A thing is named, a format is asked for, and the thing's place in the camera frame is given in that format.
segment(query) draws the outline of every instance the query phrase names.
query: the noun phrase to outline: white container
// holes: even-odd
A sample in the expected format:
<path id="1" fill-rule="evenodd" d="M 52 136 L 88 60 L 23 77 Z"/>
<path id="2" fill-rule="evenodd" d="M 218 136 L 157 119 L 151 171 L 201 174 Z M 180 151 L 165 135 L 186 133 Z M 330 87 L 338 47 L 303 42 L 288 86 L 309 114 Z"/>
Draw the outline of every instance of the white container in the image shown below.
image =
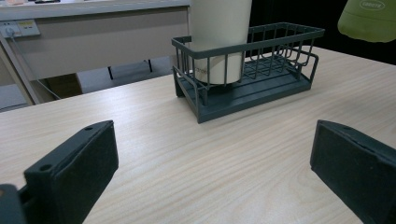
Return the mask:
<path id="1" fill-rule="evenodd" d="M 191 0 L 191 48 L 201 51 L 246 44 L 251 0 Z M 226 83 L 240 79 L 242 53 L 231 54 Z M 225 57 L 210 60 L 211 84 L 224 83 Z M 207 81 L 207 59 L 195 60 L 195 77 Z"/>

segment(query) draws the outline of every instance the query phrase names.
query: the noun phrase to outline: wire basket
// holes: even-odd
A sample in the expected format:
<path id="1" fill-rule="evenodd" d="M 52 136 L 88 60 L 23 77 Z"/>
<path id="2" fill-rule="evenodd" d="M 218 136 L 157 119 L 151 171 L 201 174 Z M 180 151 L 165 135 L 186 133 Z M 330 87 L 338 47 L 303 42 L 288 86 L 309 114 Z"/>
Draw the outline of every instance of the wire basket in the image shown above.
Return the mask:
<path id="1" fill-rule="evenodd" d="M 177 65 L 173 66 L 176 94 L 186 97 L 198 123 L 216 119 L 301 91 L 308 91 L 318 66 L 318 56 L 312 53 L 314 41 L 324 29 L 280 22 L 250 27 L 247 43 L 226 48 L 194 51 L 191 36 L 175 37 Z M 241 53 L 242 64 L 237 82 L 227 83 L 227 62 L 230 55 Z M 222 84 L 211 84 L 196 78 L 196 60 L 206 60 L 210 68 L 213 57 L 225 61 Z M 313 59 L 311 74 L 302 68 Z"/>

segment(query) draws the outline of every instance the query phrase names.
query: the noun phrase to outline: white desk top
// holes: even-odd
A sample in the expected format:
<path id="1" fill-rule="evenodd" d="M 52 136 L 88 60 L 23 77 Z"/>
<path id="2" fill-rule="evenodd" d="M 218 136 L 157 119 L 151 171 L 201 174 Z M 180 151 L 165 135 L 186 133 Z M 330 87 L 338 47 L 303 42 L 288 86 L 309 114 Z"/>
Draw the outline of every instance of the white desk top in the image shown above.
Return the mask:
<path id="1" fill-rule="evenodd" d="M 0 21 L 51 18 L 88 15 L 96 13 L 120 12 L 159 7 L 185 7 L 190 0 L 87 0 L 61 3 L 25 3 L 18 6 L 0 7 Z"/>
<path id="2" fill-rule="evenodd" d="M 361 223 L 310 169 L 315 129 L 396 147 L 396 66 L 313 52 L 312 90 L 202 124 L 172 76 L 0 113 L 0 183 L 21 188 L 31 164 L 113 119 L 120 168 L 85 223 Z"/>

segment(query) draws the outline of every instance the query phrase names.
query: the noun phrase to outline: green object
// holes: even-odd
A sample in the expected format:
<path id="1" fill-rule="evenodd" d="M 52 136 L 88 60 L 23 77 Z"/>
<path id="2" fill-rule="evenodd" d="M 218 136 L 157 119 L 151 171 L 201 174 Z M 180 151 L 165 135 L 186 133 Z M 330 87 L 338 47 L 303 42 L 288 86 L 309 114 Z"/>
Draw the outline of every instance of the green object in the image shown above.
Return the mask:
<path id="1" fill-rule="evenodd" d="M 396 39 L 396 1 L 348 0 L 338 30 L 354 39 L 390 42 Z"/>

